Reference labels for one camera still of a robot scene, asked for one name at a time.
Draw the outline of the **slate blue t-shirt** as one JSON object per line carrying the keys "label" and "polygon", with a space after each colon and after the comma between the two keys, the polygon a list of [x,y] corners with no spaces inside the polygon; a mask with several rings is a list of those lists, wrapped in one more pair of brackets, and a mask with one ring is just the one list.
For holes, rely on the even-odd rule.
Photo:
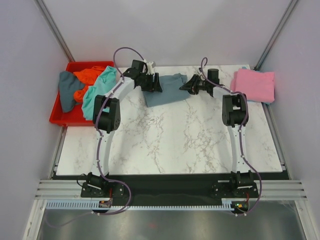
{"label": "slate blue t-shirt", "polygon": [[143,92],[146,106],[151,108],[186,100],[190,94],[180,87],[187,81],[187,76],[181,73],[160,76],[162,92]]}

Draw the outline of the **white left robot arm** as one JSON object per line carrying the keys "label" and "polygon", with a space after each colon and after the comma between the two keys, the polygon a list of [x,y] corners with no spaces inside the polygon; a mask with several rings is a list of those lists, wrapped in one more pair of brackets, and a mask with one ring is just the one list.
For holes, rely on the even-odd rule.
{"label": "white left robot arm", "polygon": [[118,83],[108,93],[95,97],[92,122],[97,131],[97,150],[89,171],[91,174],[106,176],[109,173],[112,139],[121,123],[121,101],[137,87],[147,93],[163,91],[155,66],[153,61],[133,60],[131,67],[121,74]]}

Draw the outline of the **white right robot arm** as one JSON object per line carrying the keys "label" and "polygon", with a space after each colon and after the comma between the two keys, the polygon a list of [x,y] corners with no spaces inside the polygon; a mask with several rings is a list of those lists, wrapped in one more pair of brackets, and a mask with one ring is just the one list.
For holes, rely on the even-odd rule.
{"label": "white right robot arm", "polygon": [[208,69],[206,77],[194,74],[179,89],[191,95],[205,91],[221,101],[222,122],[227,127],[232,151],[232,182],[229,184],[229,191],[235,197],[242,196],[247,191],[247,184],[253,173],[246,159],[245,136],[249,120],[246,97],[241,93],[232,93],[220,84],[219,70],[216,68]]}

